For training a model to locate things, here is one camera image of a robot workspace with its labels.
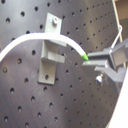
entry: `metal clamp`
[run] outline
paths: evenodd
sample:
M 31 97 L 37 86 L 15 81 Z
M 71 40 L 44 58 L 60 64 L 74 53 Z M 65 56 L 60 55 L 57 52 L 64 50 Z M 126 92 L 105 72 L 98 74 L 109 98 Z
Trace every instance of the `metal clamp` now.
M 62 20 L 58 17 L 48 13 L 46 19 L 45 32 L 57 33 L 61 31 Z M 64 63 L 65 58 L 58 55 L 58 45 L 66 47 L 66 43 L 57 42 L 53 40 L 44 40 L 42 45 L 40 69 L 39 69 L 39 83 L 54 84 L 56 63 Z

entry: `white curved strip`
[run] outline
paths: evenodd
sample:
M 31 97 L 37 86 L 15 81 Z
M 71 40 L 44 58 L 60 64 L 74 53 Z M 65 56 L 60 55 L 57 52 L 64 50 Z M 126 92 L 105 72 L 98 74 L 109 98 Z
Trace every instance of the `white curved strip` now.
M 83 56 L 85 54 L 85 51 L 74 40 L 64 35 L 53 33 L 30 33 L 22 35 L 12 41 L 10 44 L 8 44 L 0 53 L 0 62 L 14 47 L 28 40 L 57 40 L 73 47 L 79 53 L 80 56 Z
M 114 40 L 114 42 L 113 42 L 111 48 L 114 48 L 114 47 L 115 47 L 115 45 L 116 45 L 116 43 L 117 43 L 117 40 L 119 39 L 119 37 L 120 37 L 120 35 L 121 35 L 122 30 L 123 30 L 123 28 L 122 28 L 122 26 L 120 25 L 120 26 L 119 26 L 119 33 L 118 33 L 118 35 L 116 36 L 116 38 L 115 38 L 115 40 Z

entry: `perforated surface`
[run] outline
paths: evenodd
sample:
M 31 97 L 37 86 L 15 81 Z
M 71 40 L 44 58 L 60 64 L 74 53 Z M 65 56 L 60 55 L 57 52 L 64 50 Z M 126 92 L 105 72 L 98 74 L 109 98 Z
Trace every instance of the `perforated surface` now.
M 63 19 L 61 34 L 88 53 L 108 47 L 117 34 L 110 0 L 1 0 L 0 47 L 29 32 L 44 32 L 47 12 Z M 57 64 L 53 86 L 38 84 L 42 41 L 14 48 L 0 64 L 1 128 L 104 128 L 117 94 L 114 83 L 95 84 L 93 68 L 71 47 L 59 47 L 65 64 Z

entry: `screw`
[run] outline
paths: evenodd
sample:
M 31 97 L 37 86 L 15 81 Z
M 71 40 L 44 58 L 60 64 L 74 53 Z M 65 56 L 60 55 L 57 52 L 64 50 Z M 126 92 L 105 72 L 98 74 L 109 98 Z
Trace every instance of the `screw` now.
M 96 77 L 96 84 L 103 86 L 103 74 L 100 74 Z
M 52 22 L 54 25 L 58 24 L 58 18 L 57 17 L 53 17 Z

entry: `white plastic part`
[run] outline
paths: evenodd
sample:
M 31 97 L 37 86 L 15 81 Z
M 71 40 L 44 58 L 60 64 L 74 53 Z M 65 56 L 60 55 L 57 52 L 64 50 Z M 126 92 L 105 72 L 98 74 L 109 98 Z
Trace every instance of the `white plastic part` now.
M 117 43 L 117 40 L 119 39 L 119 37 L 120 37 L 120 35 L 121 35 L 122 30 L 123 30 L 123 28 L 122 28 L 122 26 L 120 25 L 120 26 L 119 26 L 119 33 L 118 33 L 118 35 L 116 36 L 116 38 L 115 38 L 115 40 L 114 40 L 114 42 L 113 42 L 113 44 L 112 44 L 112 46 L 111 46 L 112 49 L 115 47 L 115 45 L 116 45 L 116 43 Z
M 128 68 L 108 128 L 128 128 Z
M 31 33 L 18 37 L 10 44 L 8 44 L 3 51 L 0 53 L 0 62 L 4 59 L 4 57 L 17 45 L 28 41 L 28 40 L 56 40 L 60 42 L 64 42 L 74 48 L 80 56 L 85 54 L 85 51 L 72 39 L 60 34 L 53 33 Z

